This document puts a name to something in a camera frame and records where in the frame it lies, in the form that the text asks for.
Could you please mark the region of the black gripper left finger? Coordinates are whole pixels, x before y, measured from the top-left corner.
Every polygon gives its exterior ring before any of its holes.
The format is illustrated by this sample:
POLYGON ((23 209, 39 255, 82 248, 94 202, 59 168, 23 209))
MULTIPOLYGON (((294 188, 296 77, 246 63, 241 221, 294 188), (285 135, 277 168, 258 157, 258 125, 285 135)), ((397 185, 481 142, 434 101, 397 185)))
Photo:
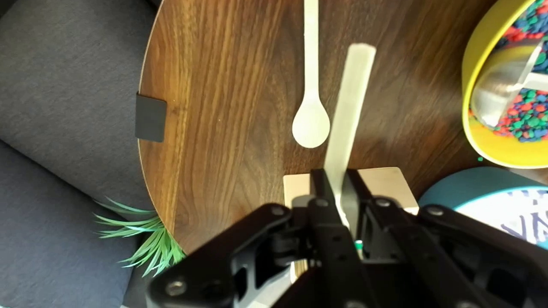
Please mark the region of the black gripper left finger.
POLYGON ((309 181, 291 207, 260 205, 152 279, 147 308, 244 308, 299 260, 308 270, 273 308, 376 308, 326 175, 314 169, 309 181))

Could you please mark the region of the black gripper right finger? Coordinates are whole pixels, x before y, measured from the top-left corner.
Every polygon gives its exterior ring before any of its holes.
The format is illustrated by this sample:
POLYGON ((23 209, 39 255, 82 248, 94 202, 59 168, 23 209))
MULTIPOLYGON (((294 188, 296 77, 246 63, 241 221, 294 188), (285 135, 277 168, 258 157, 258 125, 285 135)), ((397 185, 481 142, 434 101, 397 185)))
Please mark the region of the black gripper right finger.
POLYGON ((354 169, 347 180, 364 243, 366 308, 548 308, 542 248, 441 205, 409 214, 371 193, 354 169))

